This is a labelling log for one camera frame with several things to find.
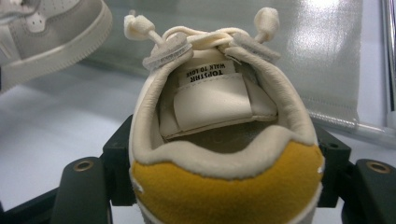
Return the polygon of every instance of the white label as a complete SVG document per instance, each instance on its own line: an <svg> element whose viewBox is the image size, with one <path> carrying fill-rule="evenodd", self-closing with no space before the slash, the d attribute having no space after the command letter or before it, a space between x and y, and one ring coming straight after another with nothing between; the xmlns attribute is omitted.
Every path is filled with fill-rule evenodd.
<svg viewBox="0 0 396 224"><path fill-rule="evenodd" d="M206 63L180 73L178 76L178 83L179 86L184 86L208 77L218 77L233 73L235 73L235 68L233 67L232 61Z"/></svg>

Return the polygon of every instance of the white shoelace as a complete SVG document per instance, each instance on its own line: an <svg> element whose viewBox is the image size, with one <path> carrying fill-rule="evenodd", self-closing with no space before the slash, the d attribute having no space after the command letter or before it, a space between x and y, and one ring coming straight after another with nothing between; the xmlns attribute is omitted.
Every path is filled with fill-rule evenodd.
<svg viewBox="0 0 396 224"><path fill-rule="evenodd" d="M193 49L210 49L218 46L228 46L235 33L248 35L239 28L223 28L215 32L203 32L184 26L177 26L166 31L162 37L155 32L154 24L144 16L135 16L134 11L124 19L124 33L131 40L151 39L158 47L165 44L166 40L177 33L187 36L188 43ZM258 34L255 40L259 43L270 41L279 27L279 18L276 9L264 7L257 14L254 23Z"/></svg>
<svg viewBox="0 0 396 224"><path fill-rule="evenodd" d="M0 1L0 25L4 25L22 16L37 11L40 0L4 0Z"/></svg>

